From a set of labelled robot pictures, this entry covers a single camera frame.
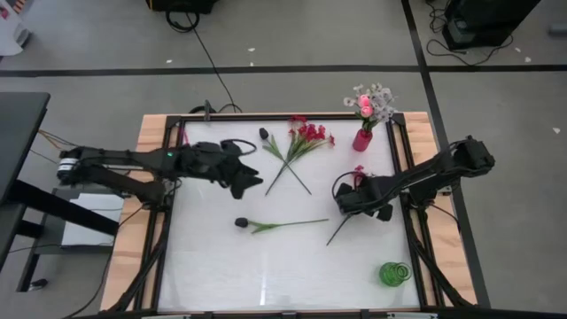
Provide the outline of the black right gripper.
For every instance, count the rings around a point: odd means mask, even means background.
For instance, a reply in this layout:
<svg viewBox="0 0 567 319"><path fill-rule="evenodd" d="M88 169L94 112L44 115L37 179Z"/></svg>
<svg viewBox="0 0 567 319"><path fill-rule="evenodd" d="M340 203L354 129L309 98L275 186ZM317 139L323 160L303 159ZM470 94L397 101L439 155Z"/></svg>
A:
<svg viewBox="0 0 567 319"><path fill-rule="evenodd" d="M390 176L358 175L354 178L358 202L352 214L376 216L382 222L392 219L393 206L389 201L394 197L395 181ZM341 214L348 215L352 205L354 189L351 185L340 185L334 199Z"/></svg>

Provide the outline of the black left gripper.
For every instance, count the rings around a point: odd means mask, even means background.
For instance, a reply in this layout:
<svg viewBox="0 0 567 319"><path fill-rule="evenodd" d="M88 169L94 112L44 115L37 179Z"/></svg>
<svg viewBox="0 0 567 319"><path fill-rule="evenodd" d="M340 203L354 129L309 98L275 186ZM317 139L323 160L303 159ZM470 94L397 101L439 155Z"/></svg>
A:
<svg viewBox="0 0 567 319"><path fill-rule="evenodd" d="M256 176L257 170L240 161L243 155L235 140L185 145L179 148L179 176L217 182L223 188L230 186L232 197L241 199L245 190L263 183Z"/></svg>

